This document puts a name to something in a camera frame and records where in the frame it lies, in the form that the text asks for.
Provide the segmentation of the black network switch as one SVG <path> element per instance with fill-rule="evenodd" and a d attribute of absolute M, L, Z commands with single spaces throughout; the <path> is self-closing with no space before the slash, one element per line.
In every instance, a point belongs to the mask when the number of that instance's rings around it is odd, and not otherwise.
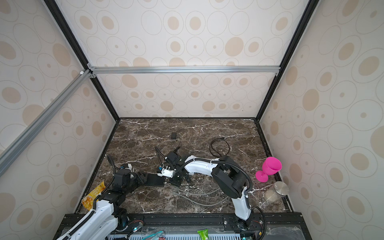
<path fill-rule="evenodd" d="M 148 174 L 144 185 L 148 187 L 164 187 L 165 179 L 165 177 L 160 177 L 157 174 Z"/>

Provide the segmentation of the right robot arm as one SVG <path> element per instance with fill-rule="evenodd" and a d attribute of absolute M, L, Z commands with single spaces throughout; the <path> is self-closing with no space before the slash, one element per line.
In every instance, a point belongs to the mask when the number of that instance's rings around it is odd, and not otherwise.
<path fill-rule="evenodd" d="M 222 192 L 235 208 L 238 227 L 249 230 L 252 225 L 253 210 L 248 193 L 253 189 L 250 176 L 229 156 L 216 159 L 199 158 L 194 155 L 181 157 L 175 152 L 165 156 L 165 165 L 159 167 L 158 176 L 171 179 L 171 183 L 180 186 L 189 175 L 202 174 L 213 178 Z"/>

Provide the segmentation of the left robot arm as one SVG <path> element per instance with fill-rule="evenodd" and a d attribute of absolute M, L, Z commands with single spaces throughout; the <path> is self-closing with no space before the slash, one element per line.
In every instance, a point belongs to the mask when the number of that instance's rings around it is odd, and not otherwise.
<path fill-rule="evenodd" d="M 109 155 L 106 159 L 113 168 L 113 179 L 93 200 L 91 210 L 60 240 L 103 240 L 117 228 L 128 226 L 127 212 L 120 205 L 126 196 L 148 181 L 147 173 L 135 173 L 127 164 L 120 169 Z"/>

